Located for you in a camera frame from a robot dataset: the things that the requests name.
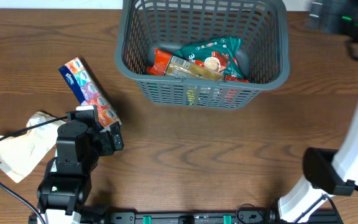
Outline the colourful tissue pack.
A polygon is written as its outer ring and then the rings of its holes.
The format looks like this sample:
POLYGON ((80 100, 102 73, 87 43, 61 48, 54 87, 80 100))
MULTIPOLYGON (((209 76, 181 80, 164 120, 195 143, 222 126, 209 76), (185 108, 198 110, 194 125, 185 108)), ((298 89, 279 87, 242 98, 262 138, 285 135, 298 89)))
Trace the colourful tissue pack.
POLYGON ((93 105, 97 108, 98 126, 101 130, 109 131, 114 124, 122 125, 116 110, 104 97, 78 57, 62 65, 58 71, 81 106, 93 105))

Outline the orange pasta packet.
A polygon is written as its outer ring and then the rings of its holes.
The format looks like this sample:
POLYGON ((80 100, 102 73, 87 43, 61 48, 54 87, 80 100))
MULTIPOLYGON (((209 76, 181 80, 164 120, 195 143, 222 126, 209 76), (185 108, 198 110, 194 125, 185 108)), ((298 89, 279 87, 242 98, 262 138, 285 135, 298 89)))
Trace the orange pasta packet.
POLYGON ((204 62, 199 60, 194 63, 160 49, 155 49, 154 64, 147 67, 146 71, 153 76, 249 83, 248 79, 238 79, 234 75, 225 75, 220 72, 220 60, 218 58, 210 57, 208 62, 210 65, 216 65, 216 68, 209 69, 204 66, 204 62))

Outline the green Nescafe coffee bag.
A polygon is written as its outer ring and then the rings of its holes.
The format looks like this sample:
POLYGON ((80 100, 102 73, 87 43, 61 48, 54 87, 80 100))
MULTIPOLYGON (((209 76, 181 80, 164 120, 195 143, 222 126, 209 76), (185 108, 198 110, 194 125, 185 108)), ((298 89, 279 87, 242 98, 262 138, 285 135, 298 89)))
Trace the green Nescafe coffee bag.
POLYGON ((217 37, 185 45, 173 54, 215 72, 244 79, 235 58, 241 45, 242 40, 239 38, 217 37))

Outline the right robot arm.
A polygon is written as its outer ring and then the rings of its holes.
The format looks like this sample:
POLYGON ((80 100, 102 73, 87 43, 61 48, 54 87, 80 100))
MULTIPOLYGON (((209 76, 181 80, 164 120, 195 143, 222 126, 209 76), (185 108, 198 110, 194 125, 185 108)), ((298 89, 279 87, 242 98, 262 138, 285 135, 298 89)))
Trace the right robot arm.
MULTIPOLYGON (((358 1, 311 1, 310 27, 326 33, 345 35, 349 57, 358 61, 358 1)), ((303 156, 303 176, 277 202, 275 215, 267 220, 279 223, 342 223, 320 215, 317 209, 333 196, 350 196, 358 192, 358 104, 347 136, 338 150, 310 147, 303 156)))

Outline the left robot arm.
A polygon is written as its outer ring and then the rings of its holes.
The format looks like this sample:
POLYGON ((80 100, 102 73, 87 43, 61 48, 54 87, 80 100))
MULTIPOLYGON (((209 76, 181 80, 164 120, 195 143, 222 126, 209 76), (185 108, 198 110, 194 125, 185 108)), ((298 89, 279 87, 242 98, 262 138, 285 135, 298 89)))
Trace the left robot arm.
POLYGON ((29 223, 109 223, 108 206, 87 206, 91 172, 101 156, 124 148, 119 123, 100 130, 95 106, 79 106, 67 113, 57 129, 57 156, 48 162, 37 189, 39 216, 29 223))

